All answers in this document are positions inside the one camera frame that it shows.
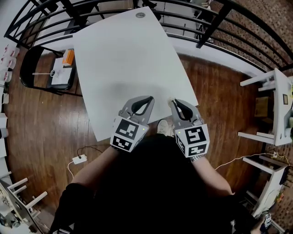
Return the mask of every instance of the person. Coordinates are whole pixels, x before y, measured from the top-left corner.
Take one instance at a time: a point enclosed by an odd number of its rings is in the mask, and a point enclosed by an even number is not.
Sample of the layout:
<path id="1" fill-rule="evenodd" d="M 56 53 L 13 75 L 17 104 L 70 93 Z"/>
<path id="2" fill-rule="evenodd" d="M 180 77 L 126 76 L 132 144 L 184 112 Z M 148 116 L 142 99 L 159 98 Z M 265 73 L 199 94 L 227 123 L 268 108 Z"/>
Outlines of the person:
<path id="1" fill-rule="evenodd" d="M 161 120 L 131 153 L 109 147 L 79 171 L 50 233 L 232 233 L 238 211 L 230 185 L 206 157 L 185 158 L 167 130 Z"/>

